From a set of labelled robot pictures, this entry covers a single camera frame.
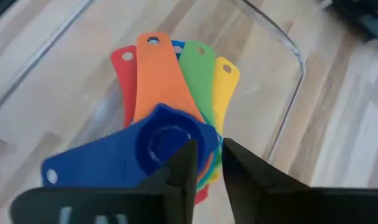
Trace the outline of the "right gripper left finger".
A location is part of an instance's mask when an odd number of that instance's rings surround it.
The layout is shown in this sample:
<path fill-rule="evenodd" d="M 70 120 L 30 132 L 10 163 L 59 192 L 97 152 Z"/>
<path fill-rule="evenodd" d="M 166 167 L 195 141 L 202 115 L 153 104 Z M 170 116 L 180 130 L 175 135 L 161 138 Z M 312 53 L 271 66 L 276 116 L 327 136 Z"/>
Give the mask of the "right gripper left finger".
<path fill-rule="evenodd" d="M 198 147 L 184 144 L 134 188 L 38 187 L 11 203 L 12 223 L 191 223 Z"/>

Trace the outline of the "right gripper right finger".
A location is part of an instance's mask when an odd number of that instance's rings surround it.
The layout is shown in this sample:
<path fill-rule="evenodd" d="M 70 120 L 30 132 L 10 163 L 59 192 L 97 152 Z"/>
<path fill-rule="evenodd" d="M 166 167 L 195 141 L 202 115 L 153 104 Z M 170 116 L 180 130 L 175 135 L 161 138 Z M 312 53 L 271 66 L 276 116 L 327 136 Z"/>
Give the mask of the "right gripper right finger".
<path fill-rule="evenodd" d="M 230 138 L 222 158 L 236 223 L 378 223 L 378 189 L 310 187 Z"/>

